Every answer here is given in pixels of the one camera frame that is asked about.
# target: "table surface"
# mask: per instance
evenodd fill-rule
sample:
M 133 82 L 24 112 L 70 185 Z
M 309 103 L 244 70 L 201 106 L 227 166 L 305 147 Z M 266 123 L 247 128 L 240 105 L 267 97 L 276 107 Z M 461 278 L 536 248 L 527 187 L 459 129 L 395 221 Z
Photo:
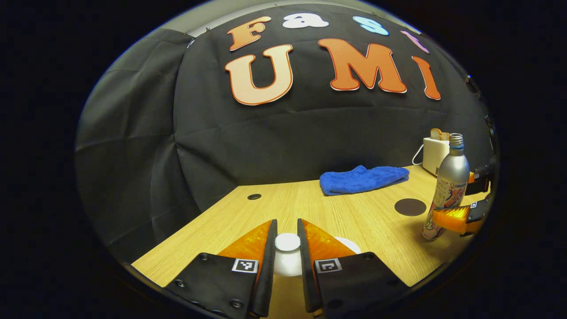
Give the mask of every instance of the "table surface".
M 429 208 L 437 178 L 421 166 L 408 166 L 409 180 L 378 190 L 325 196 L 319 180 L 239 186 L 132 265 L 165 287 L 198 253 L 218 254 L 254 227 L 271 219 L 278 233 L 296 233 L 305 219 L 332 236 L 354 241 L 374 252 L 406 285 L 412 286 L 443 262 L 451 261 L 473 236 L 446 231 L 429 242 L 421 235 L 426 212 L 404 216 L 394 209 L 400 199 L 414 198 Z M 248 200 L 251 194 L 261 198 Z M 462 205 L 488 193 L 465 196 Z M 301 276 L 274 276 L 269 318 L 312 318 L 305 312 Z

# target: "orange letter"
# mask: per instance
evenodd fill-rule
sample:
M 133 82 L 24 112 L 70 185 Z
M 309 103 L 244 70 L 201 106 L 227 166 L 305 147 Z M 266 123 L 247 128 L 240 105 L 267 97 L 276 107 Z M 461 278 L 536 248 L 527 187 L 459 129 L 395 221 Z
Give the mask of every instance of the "orange letter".
M 287 55 L 291 50 L 293 50 L 291 45 L 284 44 L 264 51 L 264 56 L 272 58 L 274 68 L 274 82 L 267 87 L 258 88 L 252 82 L 251 64 L 256 59 L 254 55 L 239 57 L 227 63 L 225 70 L 230 72 L 230 86 L 234 98 L 245 105 L 258 105 L 284 96 L 293 82 L 293 73 Z
M 250 22 L 244 23 L 243 25 L 238 26 L 227 32 L 226 34 L 232 33 L 232 40 L 234 41 L 234 44 L 230 47 L 230 51 L 240 49 L 241 47 L 261 38 L 260 35 L 252 35 L 252 31 L 258 33 L 262 32 L 263 30 L 266 29 L 266 27 L 262 22 L 268 22 L 270 20 L 272 20 L 272 18 L 270 18 L 269 16 L 263 16 L 256 20 L 252 20 Z
M 392 60 L 392 50 L 371 43 L 368 45 L 366 57 L 360 54 L 352 45 L 345 40 L 323 39 L 319 45 L 327 48 L 333 66 L 335 67 L 335 79 L 331 81 L 331 87 L 337 91 L 356 90 L 360 83 L 355 80 L 350 72 L 352 68 L 360 77 L 367 88 L 374 88 L 376 73 L 380 71 L 380 82 L 378 86 L 387 92 L 405 93 L 405 84 L 400 79 L 396 65 Z
M 431 67 L 429 66 L 429 63 L 427 63 L 427 61 L 425 61 L 424 59 L 418 58 L 416 56 L 412 56 L 412 59 L 420 67 L 421 75 L 424 76 L 425 95 L 427 95 L 428 98 L 434 100 L 440 100 L 441 93 L 437 91 L 437 87 L 435 85 L 435 81 L 433 80 L 433 75 L 431 74 Z

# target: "blue cloth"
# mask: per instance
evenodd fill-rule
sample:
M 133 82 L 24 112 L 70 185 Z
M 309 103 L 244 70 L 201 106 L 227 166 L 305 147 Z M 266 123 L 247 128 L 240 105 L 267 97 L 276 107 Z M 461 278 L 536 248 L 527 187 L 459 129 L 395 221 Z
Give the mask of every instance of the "blue cloth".
M 354 170 L 344 173 L 324 173 L 319 178 L 319 182 L 323 193 L 332 196 L 371 191 L 408 179 L 409 170 L 404 168 L 378 166 L 368 170 L 359 165 Z

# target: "dark round pad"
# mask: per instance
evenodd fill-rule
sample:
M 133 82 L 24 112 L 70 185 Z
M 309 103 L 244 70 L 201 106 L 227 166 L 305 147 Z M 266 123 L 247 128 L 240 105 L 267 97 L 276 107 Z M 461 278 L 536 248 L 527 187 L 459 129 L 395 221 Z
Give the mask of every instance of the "dark round pad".
M 396 211 L 406 216 L 418 216 L 425 212 L 427 206 L 424 202 L 415 198 L 400 199 L 394 205 Z

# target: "bottle label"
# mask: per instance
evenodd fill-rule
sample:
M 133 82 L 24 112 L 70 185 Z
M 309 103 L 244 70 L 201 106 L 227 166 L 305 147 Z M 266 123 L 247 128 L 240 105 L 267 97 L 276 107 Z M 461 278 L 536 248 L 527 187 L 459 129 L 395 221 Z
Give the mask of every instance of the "bottle label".
M 429 213 L 421 232 L 426 239 L 432 240 L 438 238 L 445 232 L 445 228 L 440 227 L 433 222 L 433 210 L 436 208 L 452 208 L 459 206 L 463 201 L 466 189 L 467 182 L 455 185 L 455 183 L 443 181 L 440 178 L 437 179 L 437 187 L 435 188 L 433 202 L 431 203 Z

